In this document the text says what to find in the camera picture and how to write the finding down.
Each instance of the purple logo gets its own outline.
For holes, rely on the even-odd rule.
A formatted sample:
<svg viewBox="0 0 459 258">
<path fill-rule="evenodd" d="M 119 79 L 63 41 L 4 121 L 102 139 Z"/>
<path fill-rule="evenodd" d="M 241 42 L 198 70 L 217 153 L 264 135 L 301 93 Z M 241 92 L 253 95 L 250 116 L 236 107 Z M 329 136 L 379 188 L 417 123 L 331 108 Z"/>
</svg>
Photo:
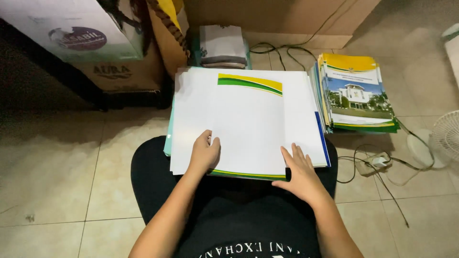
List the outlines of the purple logo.
<svg viewBox="0 0 459 258">
<path fill-rule="evenodd" d="M 100 31 L 86 27 L 72 27 L 73 32 L 55 28 L 48 33 L 52 42 L 60 47 L 84 51 L 97 50 L 107 43 L 107 37 Z"/>
</svg>

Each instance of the white fan base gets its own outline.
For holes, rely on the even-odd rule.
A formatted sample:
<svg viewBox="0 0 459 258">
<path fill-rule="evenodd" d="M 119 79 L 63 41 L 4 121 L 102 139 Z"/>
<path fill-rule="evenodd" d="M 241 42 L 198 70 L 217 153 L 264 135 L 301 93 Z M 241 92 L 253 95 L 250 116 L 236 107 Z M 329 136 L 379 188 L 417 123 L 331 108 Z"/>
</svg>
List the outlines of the white fan base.
<svg viewBox="0 0 459 258">
<path fill-rule="evenodd" d="M 417 135 L 419 138 L 421 138 L 425 143 L 427 143 L 430 149 L 432 150 L 435 160 L 432 168 L 444 168 L 448 166 L 448 164 L 451 162 L 451 159 L 446 157 L 445 155 L 442 155 L 438 150 L 435 150 L 433 148 L 433 137 L 431 136 L 432 131 L 428 129 L 417 129 L 413 131 L 413 133 Z M 415 161 L 417 161 L 424 167 L 427 167 L 430 164 L 432 164 L 432 157 L 429 153 L 429 149 L 418 138 L 412 135 L 408 135 L 407 144 L 408 149 L 411 152 L 411 155 L 413 156 Z"/>
</svg>

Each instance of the fan grille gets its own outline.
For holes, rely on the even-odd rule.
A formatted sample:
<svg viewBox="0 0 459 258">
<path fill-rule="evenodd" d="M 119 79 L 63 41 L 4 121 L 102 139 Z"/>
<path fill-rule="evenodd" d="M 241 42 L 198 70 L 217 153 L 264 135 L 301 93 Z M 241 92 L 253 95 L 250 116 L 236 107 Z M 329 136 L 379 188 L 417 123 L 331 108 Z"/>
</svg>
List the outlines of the fan grille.
<svg viewBox="0 0 459 258">
<path fill-rule="evenodd" d="M 433 137 L 438 149 L 459 161 L 459 110 L 443 115 L 435 122 Z"/>
</svg>

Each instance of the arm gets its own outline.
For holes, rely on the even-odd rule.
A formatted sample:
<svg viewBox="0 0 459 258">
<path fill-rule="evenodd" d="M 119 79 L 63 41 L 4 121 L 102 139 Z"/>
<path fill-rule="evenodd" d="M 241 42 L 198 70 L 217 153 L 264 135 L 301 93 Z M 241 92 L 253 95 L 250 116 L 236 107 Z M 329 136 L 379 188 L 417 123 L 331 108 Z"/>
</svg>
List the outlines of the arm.
<svg viewBox="0 0 459 258">
<path fill-rule="evenodd" d="M 195 141 L 190 164 L 169 198 L 144 228 L 132 247 L 129 258 L 171 257 L 185 228 L 196 188 L 207 169 L 215 162 L 220 139 L 209 145 L 210 130 Z"/>
<path fill-rule="evenodd" d="M 291 169 L 290 182 L 274 181 L 272 185 L 293 193 L 314 210 L 320 249 L 325 257 L 363 258 L 347 232 L 335 202 L 314 172 L 309 155 L 304 156 L 300 146 L 294 143 L 291 148 L 293 156 L 281 147 L 285 162 Z"/>
</svg>

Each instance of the white plug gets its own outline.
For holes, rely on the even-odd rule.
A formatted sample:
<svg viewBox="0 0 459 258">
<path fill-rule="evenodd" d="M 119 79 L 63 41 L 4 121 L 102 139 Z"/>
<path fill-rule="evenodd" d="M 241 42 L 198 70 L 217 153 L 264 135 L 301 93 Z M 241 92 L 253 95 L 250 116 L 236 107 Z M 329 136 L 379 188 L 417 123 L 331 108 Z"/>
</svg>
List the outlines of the white plug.
<svg viewBox="0 0 459 258">
<path fill-rule="evenodd" d="M 373 159 L 371 164 L 377 168 L 383 168 L 386 166 L 384 162 L 387 162 L 387 160 L 384 157 L 376 157 Z"/>
</svg>

